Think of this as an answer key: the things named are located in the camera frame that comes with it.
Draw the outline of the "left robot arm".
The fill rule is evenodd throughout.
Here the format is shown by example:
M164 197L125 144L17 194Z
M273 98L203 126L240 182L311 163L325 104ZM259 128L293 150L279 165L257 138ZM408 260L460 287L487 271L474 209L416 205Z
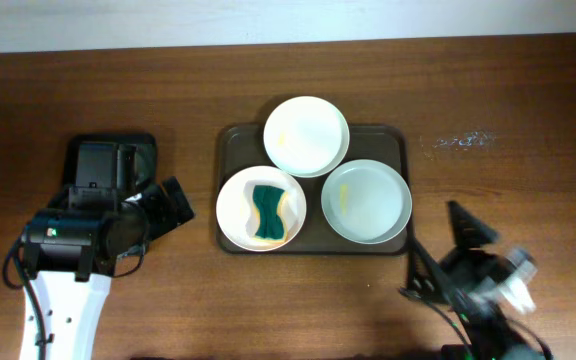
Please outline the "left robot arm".
M10 252L25 295L20 356L88 359L117 264L195 216L178 180L82 180L36 213Z

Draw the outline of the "white plate top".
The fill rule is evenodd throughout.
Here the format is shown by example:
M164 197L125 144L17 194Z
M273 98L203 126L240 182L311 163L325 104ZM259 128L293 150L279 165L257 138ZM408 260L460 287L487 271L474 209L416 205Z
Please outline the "white plate top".
M314 96L298 96L278 105L263 129L271 162L301 178L315 178L341 163L350 145L349 125L340 110Z

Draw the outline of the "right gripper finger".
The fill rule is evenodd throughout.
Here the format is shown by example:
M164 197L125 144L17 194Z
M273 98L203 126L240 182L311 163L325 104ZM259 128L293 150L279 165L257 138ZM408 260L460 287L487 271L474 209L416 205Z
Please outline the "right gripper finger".
M408 270L405 290L431 303L455 305L461 292L449 269L456 263L458 249L454 247L440 261L436 261L414 237L407 239Z
M473 216L457 201L449 201L447 206L455 245L458 248L481 248L497 242L499 233Z

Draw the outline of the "green yellow sponge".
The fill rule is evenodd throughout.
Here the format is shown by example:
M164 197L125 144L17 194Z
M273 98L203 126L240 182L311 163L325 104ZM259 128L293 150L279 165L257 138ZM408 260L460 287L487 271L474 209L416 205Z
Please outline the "green yellow sponge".
M281 214L286 192L271 185L255 185L252 191L251 236L256 241L284 242L287 230Z

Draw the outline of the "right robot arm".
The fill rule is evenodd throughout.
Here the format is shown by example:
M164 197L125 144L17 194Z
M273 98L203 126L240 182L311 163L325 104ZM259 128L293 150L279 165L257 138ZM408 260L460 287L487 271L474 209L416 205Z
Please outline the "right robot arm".
M488 253L499 234L456 201L447 203L454 248L437 261L416 240L408 242L406 285L400 293L437 313L460 342L444 345L437 359L551 359L550 347L521 322L507 317L507 301L521 314L536 310L528 284L537 273L522 248Z

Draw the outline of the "white plate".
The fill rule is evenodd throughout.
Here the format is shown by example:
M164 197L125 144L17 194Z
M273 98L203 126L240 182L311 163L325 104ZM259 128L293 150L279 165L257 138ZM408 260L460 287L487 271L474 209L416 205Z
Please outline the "white plate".
M262 212L253 200L256 187L282 190L274 213L281 221L283 235L258 235ZM239 248L269 252L287 245L302 229L307 202L301 185L288 173L271 166L252 166L238 171L222 186L216 201L216 217L226 238Z
M314 96L298 96L278 105L263 129L271 162L301 178L315 178L341 163L350 145L349 125L340 110Z

